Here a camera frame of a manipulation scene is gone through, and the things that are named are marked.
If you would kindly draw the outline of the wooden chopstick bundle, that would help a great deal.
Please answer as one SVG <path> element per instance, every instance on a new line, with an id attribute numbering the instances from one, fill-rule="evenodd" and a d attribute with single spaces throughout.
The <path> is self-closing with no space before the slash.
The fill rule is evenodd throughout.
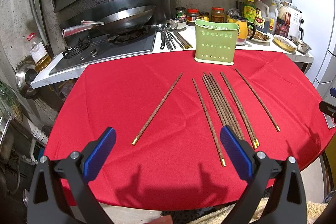
<path id="1" fill-rule="evenodd" d="M 234 133 L 237 135 L 237 137 L 240 137 L 238 128 L 236 127 L 236 123 L 234 121 L 234 119 L 232 118 L 231 112 L 229 111 L 227 104 L 224 100 L 224 97 L 222 96 L 220 90 L 218 89 L 216 83 L 213 81 L 213 79 L 211 78 L 210 75 L 207 75 L 206 73 L 204 73 L 206 79 L 208 80 L 210 87 L 213 89 L 213 93 L 215 98 L 217 99 L 218 102 L 218 106 L 220 108 L 221 114 L 223 116 L 223 120 L 225 121 L 226 125 L 229 125 Z"/>
<path id="2" fill-rule="evenodd" d="M 234 121 L 233 114 L 229 109 L 229 104 L 227 103 L 221 87 L 217 83 L 215 77 L 211 73 L 207 74 L 205 72 L 202 77 L 222 125 L 230 126 L 233 130 L 236 129 L 236 123 Z"/>
<path id="3" fill-rule="evenodd" d="M 205 83 L 205 86 L 208 90 L 208 93 L 213 101 L 213 104 L 216 108 L 217 114 L 219 116 L 219 119 L 223 126 L 230 125 L 229 119 L 226 116 L 226 112 L 224 110 L 224 104 L 222 103 L 220 96 L 217 94 L 215 88 L 213 87 L 213 84 L 209 80 L 208 76 L 206 74 L 202 75 L 202 80 Z"/>
<path id="4" fill-rule="evenodd" d="M 214 86 L 216 87 L 218 93 L 220 94 L 224 104 L 225 104 L 225 108 L 226 111 L 228 112 L 228 119 L 230 120 L 233 129 L 235 130 L 236 135 L 239 137 L 239 139 L 241 140 L 245 140 L 245 137 L 243 135 L 243 132 L 240 128 L 240 125 L 238 123 L 238 120 L 236 119 L 236 116 L 234 115 L 234 112 L 229 104 L 229 102 L 227 101 L 221 87 L 219 86 L 218 82 L 216 81 L 214 75 L 210 72 L 210 79 L 212 80 Z"/>

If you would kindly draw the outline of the steel bowl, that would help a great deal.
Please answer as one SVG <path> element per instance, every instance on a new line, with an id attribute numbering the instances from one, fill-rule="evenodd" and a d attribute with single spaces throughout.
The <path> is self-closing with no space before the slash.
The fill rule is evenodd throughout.
<path id="1" fill-rule="evenodd" d="M 295 43 L 297 46 L 297 50 L 302 54 L 307 54 L 309 51 L 311 51 L 311 47 L 307 45 L 303 40 L 296 38 L 295 36 L 290 36 L 290 39 L 292 42 Z"/>

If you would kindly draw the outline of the yellow rimmed dish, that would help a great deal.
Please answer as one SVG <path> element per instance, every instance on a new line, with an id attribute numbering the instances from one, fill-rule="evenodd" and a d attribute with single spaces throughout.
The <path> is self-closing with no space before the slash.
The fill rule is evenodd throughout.
<path id="1" fill-rule="evenodd" d="M 280 47 L 281 49 L 288 51 L 288 52 L 295 52 L 297 50 L 297 46 L 294 42 L 291 40 L 280 36 L 280 35 L 274 35 L 273 36 L 273 42 Z"/>

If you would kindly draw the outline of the white rice cooker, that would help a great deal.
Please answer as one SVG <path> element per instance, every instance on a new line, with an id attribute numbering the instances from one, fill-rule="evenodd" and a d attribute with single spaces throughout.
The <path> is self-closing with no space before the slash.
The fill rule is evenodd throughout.
<path id="1" fill-rule="evenodd" d="M 278 17 L 284 21 L 285 26 L 287 27 L 287 37 L 290 38 L 294 36 L 298 39 L 303 39 L 304 29 L 302 12 L 292 5 L 289 2 L 282 2 L 278 11 Z"/>

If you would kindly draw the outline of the plate with food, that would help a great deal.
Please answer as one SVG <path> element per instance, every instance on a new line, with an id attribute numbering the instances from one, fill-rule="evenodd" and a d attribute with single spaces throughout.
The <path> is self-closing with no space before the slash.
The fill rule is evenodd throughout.
<path id="1" fill-rule="evenodd" d="M 268 43 L 270 42 L 270 37 L 267 34 L 264 34 L 258 30 L 255 31 L 254 36 L 251 38 L 251 35 L 253 34 L 253 30 L 248 30 L 248 39 L 253 40 L 258 43 Z"/>

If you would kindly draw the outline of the white jug soy sauce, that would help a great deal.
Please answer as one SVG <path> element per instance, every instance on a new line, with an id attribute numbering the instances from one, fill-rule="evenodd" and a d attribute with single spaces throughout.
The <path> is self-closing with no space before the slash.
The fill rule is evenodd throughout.
<path id="1" fill-rule="evenodd" d="M 257 0 L 256 4 L 255 26 L 260 32 L 267 34 L 270 26 L 270 10 L 263 0 Z"/>

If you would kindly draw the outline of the green sauce bottle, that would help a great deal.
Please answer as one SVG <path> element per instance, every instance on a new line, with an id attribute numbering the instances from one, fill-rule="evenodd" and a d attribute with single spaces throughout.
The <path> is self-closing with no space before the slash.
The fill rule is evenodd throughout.
<path id="1" fill-rule="evenodd" d="M 255 22 L 256 18 L 255 0 L 246 0 L 246 3 L 243 7 L 243 17 L 246 18 L 250 23 Z"/>

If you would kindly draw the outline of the steel pot lid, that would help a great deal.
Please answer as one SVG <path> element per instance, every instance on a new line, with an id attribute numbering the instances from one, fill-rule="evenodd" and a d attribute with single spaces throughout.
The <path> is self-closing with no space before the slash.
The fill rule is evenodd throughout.
<path id="1" fill-rule="evenodd" d="M 31 87 L 37 74 L 35 63 L 31 60 L 24 61 L 18 66 L 15 73 L 15 84 L 22 97 L 32 99 L 37 96 L 38 91 Z"/>

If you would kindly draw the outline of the green utensil holder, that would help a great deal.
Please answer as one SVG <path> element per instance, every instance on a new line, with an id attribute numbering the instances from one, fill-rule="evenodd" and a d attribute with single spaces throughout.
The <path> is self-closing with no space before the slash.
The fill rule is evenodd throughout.
<path id="1" fill-rule="evenodd" d="M 238 30 L 236 23 L 214 23 L 197 19 L 194 60 L 200 63 L 233 65 Z"/>

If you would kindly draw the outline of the red tablecloth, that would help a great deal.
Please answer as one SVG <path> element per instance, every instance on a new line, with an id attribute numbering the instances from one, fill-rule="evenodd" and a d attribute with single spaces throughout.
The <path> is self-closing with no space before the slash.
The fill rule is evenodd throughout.
<path id="1" fill-rule="evenodd" d="M 248 80 L 280 127 L 235 68 Z M 194 60 L 193 51 L 156 53 L 89 65 L 66 99 L 45 150 L 52 160 L 81 151 L 107 127 L 116 144 L 89 186 L 103 203 L 150 210 L 187 210 L 237 200 L 246 183 L 232 163 L 222 167 L 196 80 L 218 136 L 222 124 L 202 75 L 212 73 L 228 101 L 231 84 L 269 157 L 296 158 L 310 165 L 335 134 L 318 105 L 321 97 L 285 54 L 238 50 L 232 66 Z M 183 73 L 136 145 L 131 145 L 151 113 Z"/>

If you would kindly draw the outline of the cooking oil bottle red cap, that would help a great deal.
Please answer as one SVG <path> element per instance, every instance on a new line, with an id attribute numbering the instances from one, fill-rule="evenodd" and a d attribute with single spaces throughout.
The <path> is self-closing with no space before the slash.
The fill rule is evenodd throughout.
<path id="1" fill-rule="evenodd" d="M 50 64 L 52 59 L 46 50 L 43 40 L 36 33 L 30 33 L 27 41 L 30 44 L 30 55 L 35 63 L 35 69 L 40 72 Z"/>

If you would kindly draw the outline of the gas stove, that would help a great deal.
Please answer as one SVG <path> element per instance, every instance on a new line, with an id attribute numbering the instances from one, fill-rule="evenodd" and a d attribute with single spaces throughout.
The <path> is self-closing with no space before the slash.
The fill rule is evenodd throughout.
<path id="1" fill-rule="evenodd" d="M 79 39 L 76 46 L 62 53 L 63 58 L 50 71 L 50 74 L 98 61 L 151 52 L 155 42 L 155 29 L 155 25 L 145 25 L 119 36 L 101 35 Z"/>

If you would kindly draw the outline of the red lid jar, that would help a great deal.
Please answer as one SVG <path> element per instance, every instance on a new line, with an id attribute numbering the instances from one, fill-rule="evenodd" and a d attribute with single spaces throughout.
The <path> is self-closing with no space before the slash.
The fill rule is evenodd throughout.
<path id="1" fill-rule="evenodd" d="M 186 22 L 188 26 L 195 26 L 195 21 L 199 18 L 198 9 L 187 9 Z"/>

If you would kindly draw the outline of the metal cutlery on counter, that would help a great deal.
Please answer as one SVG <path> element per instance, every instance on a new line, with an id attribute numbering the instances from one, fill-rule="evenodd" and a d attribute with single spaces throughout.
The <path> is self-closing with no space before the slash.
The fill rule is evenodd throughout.
<path id="1" fill-rule="evenodd" d="M 157 25 L 156 32 L 159 35 L 161 51 L 189 50 L 193 47 L 181 34 L 165 24 Z"/>

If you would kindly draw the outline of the black wok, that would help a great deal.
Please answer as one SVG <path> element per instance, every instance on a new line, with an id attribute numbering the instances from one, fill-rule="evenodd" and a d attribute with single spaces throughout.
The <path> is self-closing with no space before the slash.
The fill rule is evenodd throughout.
<path id="1" fill-rule="evenodd" d="M 153 16 L 156 6 L 140 6 L 110 14 L 100 21 L 82 20 L 81 24 L 63 28 L 62 36 L 76 35 L 88 30 L 98 30 L 105 34 L 120 35 L 144 26 Z"/>

